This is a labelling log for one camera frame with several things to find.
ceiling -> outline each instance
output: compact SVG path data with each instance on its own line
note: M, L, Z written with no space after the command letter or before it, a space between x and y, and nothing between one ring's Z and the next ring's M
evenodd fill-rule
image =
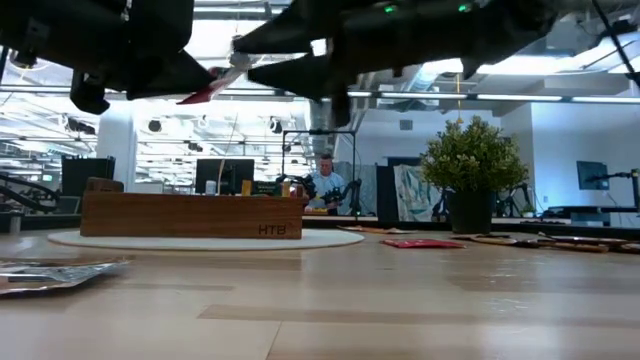
M264 21L261 20L264 19L262 5L256 1L242 3L196 0L196 3L197 20L194 21L193 35L186 50L205 67L228 66L231 39L235 35L253 30ZM271 0L270 3L273 9L278 11L286 6L288 0ZM629 19L637 19L637 8L625 6L628 2L608 3L611 3L612 18L626 16ZM628 81L623 74L613 71L621 63L610 44L593 48L597 35L602 31L602 24L593 19L592 14L567 17L556 25L546 39L532 44L520 54L539 59L559 60L562 62L560 74L545 74L544 71L539 71L533 75L522 75L522 68L527 66L523 66L520 61L518 69L516 61L516 66L512 66L512 69L516 70L507 71L506 65L502 66L500 71L508 75L487 69L485 73L477 74L467 81L458 81L455 74L451 73L458 71L455 68L456 64L450 62L449 65L453 68L438 68L434 64L407 68L401 79L393 79L384 72L370 74L361 77L357 87L377 90L380 86L386 86L385 89L390 87L395 91L495 94L618 94L625 87L628 88ZM640 33L632 35L625 43L626 50L633 58L634 64L640 67ZM265 56L260 64L286 58L288 57ZM534 62L528 68L537 66L540 70L542 64L542 61ZM9 64L3 84L69 86L71 74L70 69L45 61L41 61L36 69L27 72ZM246 78L238 79L231 87L262 88L261 85L248 82ZM237 97L188 106L178 106L175 102L176 99L136 101L135 118L141 141L138 147L140 180L162 179L188 184L193 178L195 160L203 156L251 157L256 159L259 165L256 172L258 178L273 178L280 170L282 136L274 134L269 129L270 122L279 121L285 130L307 130L309 127L317 128L326 123L322 122L324 115L314 117L310 104L302 100ZM358 101L354 106L356 120L351 125L352 129L359 128L358 121L362 121L362 114L366 111L413 110L417 103L404 101L398 104L400 102L402 101L380 104L376 100ZM513 104L502 102L458 104L457 101L430 101L423 102L422 105L425 111L446 113L461 106L463 109L493 111L494 116L501 116L513 107ZM78 111L66 96L0 92L0 138L3 139L0 152L5 158L0 160L0 167L9 171L19 171L25 167L34 167L35 161L35 167L44 166L45 169L55 170L59 167L50 165L56 162L51 158L55 159L59 154L93 154L96 137L70 131L69 119L80 121L99 131L99 118ZM162 131L151 132L151 120L160 121ZM16 137L28 139L12 140ZM190 150L185 141L198 144L201 151ZM313 166L314 152L318 152L318 148L329 147L330 144L329 141L315 146L317 142L318 139L309 136L300 136L292 142L291 153L287 156L287 173L303 174L310 170Z

ceiling light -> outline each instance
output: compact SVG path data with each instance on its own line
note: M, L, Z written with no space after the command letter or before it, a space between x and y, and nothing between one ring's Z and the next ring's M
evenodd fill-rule
M10 85L0 86L0 92L14 93L41 93L41 94L69 94L71 87L69 86L33 86L33 85ZM107 94L117 94L118 91L106 89Z
M380 94L382 98L391 99L437 99L437 100L462 100L467 97L466 94L442 94L442 93L402 93L402 92L383 92Z
M49 146L39 141L14 141L14 144L25 151L47 152Z
M39 170L6 170L11 175L41 175L42 171Z
M495 101L560 101L562 96L546 96L546 95L478 95L478 100L495 100Z
M195 13L266 13L265 8L259 7L218 7L218 6L196 6L193 8ZM272 14L281 14L282 9L271 9Z
M349 91L348 94L355 98L368 98L373 95L371 91Z
M327 53L327 40L318 39L311 42L313 56L322 56Z
M274 90L260 89L226 89L220 93L226 96L274 96L275 94Z
M600 104L640 104L640 98L627 98L617 96L576 96L571 99L578 103L600 103Z
M69 138L69 137L57 137L57 138L49 138L49 137L36 137L36 136L29 136L29 137L18 137L18 138L2 138L3 141L22 141L22 142L29 142L29 141L41 141L41 142L78 142L78 141L83 141L83 142L90 142L90 143L95 143L98 140L94 137L78 137L78 138Z

white wall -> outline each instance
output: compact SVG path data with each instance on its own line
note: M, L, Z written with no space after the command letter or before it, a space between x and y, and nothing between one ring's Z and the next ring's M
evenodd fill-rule
M124 184L131 192L136 180L138 133L135 124L134 103L114 103L100 116L100 131L96 157L112 156L116 159L113 180Z
M579 190L576 162L603 162L609 173L640 168L639 109L631 105L530 104L504 116L502 126L505 133L518 135L524 162L530 161L533 150L530 183L545 208L615 206L605 192ZM618 205L633 205L631 180L613 179L609 193ZM613 226L640 226L636 214L614 214L611 220Z
M519 155L522 162L529 169L528 183L533 186L535 168L533 166L533 124L532 106L525 104L513 110L500 119L503 134L518 143Z
M494 126L500 126L500 119L491 111L462 111L462 119L467 123L473 115L479 115ZM369 110L362 120L357 133L356 148L363 164L386 165L389 157L418 157L427 149L427 141L443 131L447 120L456 120L457 111L441 114L438 111ZM401 131L401 119L413 120L413 130ZM341 139L336 142L337 161L351 162L351 145Z

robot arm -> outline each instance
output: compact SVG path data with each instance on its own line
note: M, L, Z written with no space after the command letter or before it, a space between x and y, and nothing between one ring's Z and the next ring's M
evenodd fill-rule
M360 186L362 185L362 180L358 179L355 181L351 181L347 184L343 191L340 190L339 187L333 188L332 191L328 192L324 196L320 197L324 200L325 204L331 203L341 203L344 199L347 198L349 193L351 193L351 215L360 214Z
M535 206L533 206L533 203L531 202L531 198L529 197L529 184L522 183L522 184L516 186L514 188L514 192L515 192L515 190L518 190L518 189L522 190L522 193L524 194L524 202L525 202L525 204L535 208Z
M0 180L5 181L7 183L14 183L14 184L18 184L18 185L22 185L22 186L28 186L29 190L40 190L42 192L44 192L45 196L50 197L53 201L55 201L55 203L57 204L58 201L60 200L60 196L53 190L46 188L42 185L38 185L38 184L34 184L31 183L29 181L24 181L24 180L20 180L20 179L15 179L15 178L11 178L5 175L0 175ZM36 210L36 211L43 211L43 212L53 212L57 209L57 206L49 206L49 205L43 205L40 204L39 202L37 202L36 200L32 200L29 199L26 195L27 193L25 193L24 195L22 194L18 194L15 191L9 189L6 186L0 186L0 194L6 196L9 199L12 199L16 202L18 202L21 205L24 205L30 209Z

desk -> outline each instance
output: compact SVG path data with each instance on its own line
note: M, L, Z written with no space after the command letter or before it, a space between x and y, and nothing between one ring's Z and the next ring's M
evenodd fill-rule
M549 220L558 218L571 219L576 225L584 225L589 222L601 222L603 226L611 226L611 213L637 213L635 207L616 206L552 206L546 211Z
M640 256L388 235L283 252L134 252L0 237L0 256L134 255L117 276L0 299L3 359L615 359L640 354ZM396 238L447 238L427 232Z
M540 218L493 218L492 224L522 224L522 223L560 223L564 225L571 225L571 219L540 219Z
M303 215L302 220L355 221L355 216ZM358 216L358 221L377 222L375 216Z
M8 229L9 220L10 217L0 215L0 229ZM21 222L22 230L69 229L78 226L80 226L80 215L26 215Z

